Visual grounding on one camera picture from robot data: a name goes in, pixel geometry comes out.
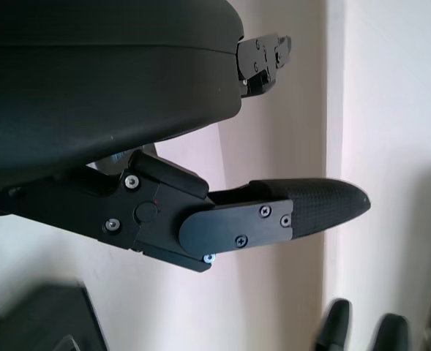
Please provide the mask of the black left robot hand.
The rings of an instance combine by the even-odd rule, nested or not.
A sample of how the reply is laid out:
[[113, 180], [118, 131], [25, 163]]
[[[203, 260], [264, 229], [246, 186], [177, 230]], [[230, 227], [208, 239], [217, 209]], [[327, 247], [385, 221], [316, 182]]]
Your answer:
[[234, 117], [290, 53], [227, 1], [0, 1], [0, 216], [197, 272], [355, 219], [370, 200], [344, 181], [213, 192], [143, 150]]

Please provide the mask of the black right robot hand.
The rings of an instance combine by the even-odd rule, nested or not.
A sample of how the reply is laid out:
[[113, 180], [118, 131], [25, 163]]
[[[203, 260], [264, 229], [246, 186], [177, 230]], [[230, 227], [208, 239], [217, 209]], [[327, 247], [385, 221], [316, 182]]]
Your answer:
[[[338, 298], [332, 301], [312, 350], [345, 350], [351, 319], [351, 302]], [[411, 349], [408, 321], [398, 314], [385, 314], [378, 323], [371, 350], [407, 351]]]

